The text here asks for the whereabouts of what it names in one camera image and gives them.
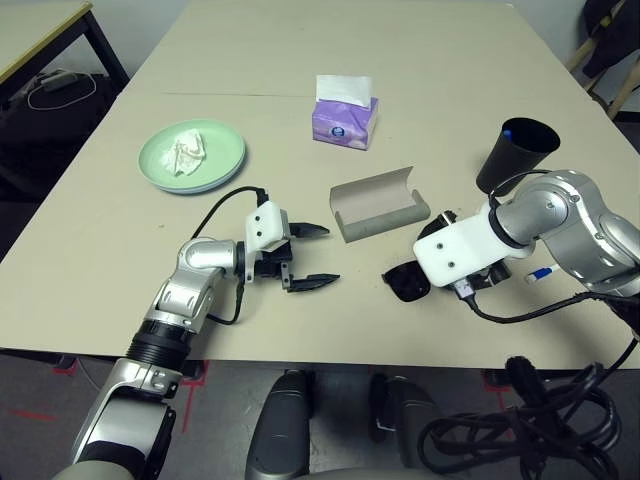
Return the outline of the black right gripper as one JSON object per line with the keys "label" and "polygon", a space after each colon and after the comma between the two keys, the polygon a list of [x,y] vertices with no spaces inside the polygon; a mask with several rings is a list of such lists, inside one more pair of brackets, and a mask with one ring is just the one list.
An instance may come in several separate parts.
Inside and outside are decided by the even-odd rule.
{"label": "black right gripper", "polygon": [[[422,237],[432,235],[455,222],[456,214],[451,210],[446,210],[422,229]],[[511,270],[508,268],[506,263],[495,262],[472,275],[472,287],[475,290],[491,288],[510,277]]]}

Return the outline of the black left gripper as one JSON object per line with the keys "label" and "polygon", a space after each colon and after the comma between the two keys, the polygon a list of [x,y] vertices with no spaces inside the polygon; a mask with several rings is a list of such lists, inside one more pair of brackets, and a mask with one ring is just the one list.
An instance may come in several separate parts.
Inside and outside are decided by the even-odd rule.
{"label": "black left gripper", "polygon": [[[288,224],[289,238],[318,239],[330,234],[330,230],[308,222]],[[294,278],[290,273],[293,260],[291,243],[286,242],[272,252],[261,252],[254,265],[254,278],[279,279],[282,289],[288,293],[301,293],[328,286],[340,278],[338,274],[311,274],[305,278]]]}

